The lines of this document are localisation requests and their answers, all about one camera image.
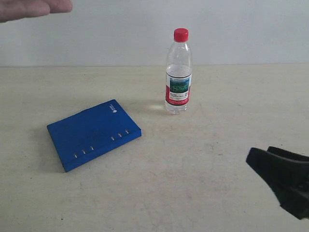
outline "green label image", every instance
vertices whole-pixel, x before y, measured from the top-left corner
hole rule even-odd
[[[185,93],[189,90],[190,79],[186,80],[172,80],[170,79],[169,87],[173,93]]]

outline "water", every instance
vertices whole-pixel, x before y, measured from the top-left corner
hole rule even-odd
[[[189,77],[192,73],[192,68],[183,64],[171,64],[167,67],[167,82],[169,81],[169,76],[176,78]],[[186,111],[188,107],[188,103],[184,105],[171,105],[165,100],[165,108],[166,110],[174,115],[180,114],[180,112]]]

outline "table surface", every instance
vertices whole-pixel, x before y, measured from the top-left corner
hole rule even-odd
[[[0,68],[3,232],[304,232],[246,164],[309,154],[309,65],[197,66],[188,111],[164,67]],[[117,99],[143,136],[68,173],[46,126]]]

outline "finger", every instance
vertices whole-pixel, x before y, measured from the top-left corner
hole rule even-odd
[[[0,4],[0,22],[39,17],[49,13],[49,5],[41,0],[13,0]]]
[[[44,0],[50,7],[50,13],[68,13],[73,9],[71,0]]]

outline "plastic water bottle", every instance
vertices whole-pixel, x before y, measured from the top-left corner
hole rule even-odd
[[[174,115],[187,109],[190,97],[192,54],[188,38],[187,29],[176,29],[167,58],[165,108]]]

